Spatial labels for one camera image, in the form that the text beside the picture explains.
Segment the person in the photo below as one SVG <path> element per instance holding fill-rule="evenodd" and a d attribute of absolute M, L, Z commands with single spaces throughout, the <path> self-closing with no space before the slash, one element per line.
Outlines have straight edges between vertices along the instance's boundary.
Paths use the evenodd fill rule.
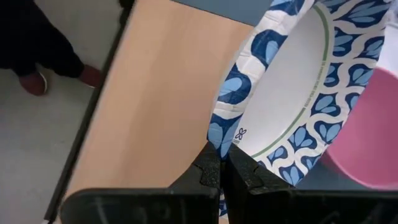
<path fill-rule="evenodd" d="M 87 64 L 34 0 L 0 0 L 0 68 L 19 79 L 39 72 L 37 65 L 78 79 Z"/>

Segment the pink bowl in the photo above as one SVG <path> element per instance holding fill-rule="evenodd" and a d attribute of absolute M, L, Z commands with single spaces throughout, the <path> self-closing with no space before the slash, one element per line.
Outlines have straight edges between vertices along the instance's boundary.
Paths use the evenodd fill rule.
<path fill-rule="evenodd" d="M 367 188 L 398 190 L 398 78 L 393 73 L 374 70 L 321 161 Z"/>

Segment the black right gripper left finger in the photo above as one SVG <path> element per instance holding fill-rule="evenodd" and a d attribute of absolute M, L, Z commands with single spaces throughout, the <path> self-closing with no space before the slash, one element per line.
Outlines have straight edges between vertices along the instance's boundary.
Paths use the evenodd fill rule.
<path fill-rule="evenodd" d="M 169 187 L 94 188 L 66 198 L 62 224 L 218 224 L 221 160 L 208 142 Z"/>

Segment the person's red shoe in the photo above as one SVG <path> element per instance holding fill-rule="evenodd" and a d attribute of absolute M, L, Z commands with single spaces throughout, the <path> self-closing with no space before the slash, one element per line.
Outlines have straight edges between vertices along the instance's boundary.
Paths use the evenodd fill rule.
<path fill-rule="evenodd" d="M 104 76 L 97 68 L 92 67 L 91 65 L 84 65 L 83 71 L 78 79 L 92 88 L 98 88 L 101 86 Z"/>
<path fill-rule="evenodd" d="M 47 92 L 47 80 L 40 72 L 19 77 L 19 83 L 28 93 L 42 96 Z"/>

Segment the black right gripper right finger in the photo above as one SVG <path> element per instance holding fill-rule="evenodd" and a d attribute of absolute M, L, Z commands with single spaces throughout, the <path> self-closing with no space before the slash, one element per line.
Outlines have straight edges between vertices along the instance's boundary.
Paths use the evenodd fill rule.
<path fill-rule="evenodd" d="M 223 192 L 229 224 L 398 224 L 398 191 L 299 190 L 235 145 Z"/>

